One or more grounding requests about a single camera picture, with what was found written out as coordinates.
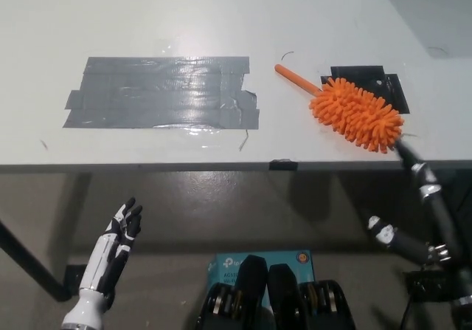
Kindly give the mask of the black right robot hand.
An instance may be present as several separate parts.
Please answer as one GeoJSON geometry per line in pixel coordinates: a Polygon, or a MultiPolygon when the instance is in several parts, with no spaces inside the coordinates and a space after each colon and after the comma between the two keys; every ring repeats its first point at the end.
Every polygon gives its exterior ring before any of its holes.
{"type": "Polygon", "coordinates": [[[470,329],[471,249],[444,201],[442,185],[428,164],[402,140],[395,142],[395,150],[418,189],[420,202],[431,217],[439,244],[422,244],[374,214],[368,215],[367,230],[379,244],[406,260],[422,267],[437,265],[449,285],[444,301],[451,304],[455,328],[470,329]]]}

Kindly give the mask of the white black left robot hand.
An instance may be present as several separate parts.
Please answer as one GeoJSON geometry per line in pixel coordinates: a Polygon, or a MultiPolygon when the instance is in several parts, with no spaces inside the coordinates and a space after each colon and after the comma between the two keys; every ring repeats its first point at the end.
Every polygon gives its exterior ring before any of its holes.
{"type": "Polygon", "coordinates": [[[88,260],[79,286],[80,296],[92,293],[106,298],[114,291],[141,232],[142,210],[132,197],[114,214],[88,260]]]}

